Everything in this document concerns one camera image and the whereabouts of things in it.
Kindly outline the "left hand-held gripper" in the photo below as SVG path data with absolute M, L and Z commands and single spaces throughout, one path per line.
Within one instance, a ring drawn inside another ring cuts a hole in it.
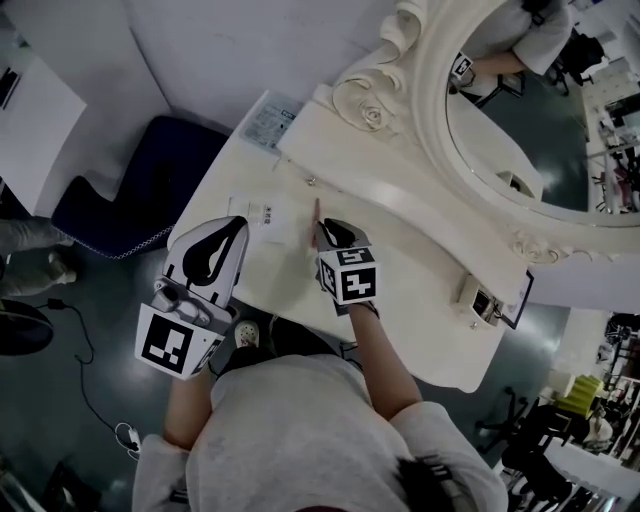
M 175 240 L 166 277 L 154 283 L 151 303 L 140 307 L 138 360 L 183 381 L 205 368 L 238 319 L 235 308 L 219 306 L 229 302 L 248 242 L 244 217 L 213 219 Z

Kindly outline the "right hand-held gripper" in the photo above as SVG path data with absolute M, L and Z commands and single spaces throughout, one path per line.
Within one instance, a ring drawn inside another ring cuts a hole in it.
M 378 292 L 379 263 L 367 234 L 346 221 L 325 218 L 316 222 L 314 236 L 322 251 L 316 258 L 316 279 L 336 315 L 347 315 L 352 304 L 371 304 Z

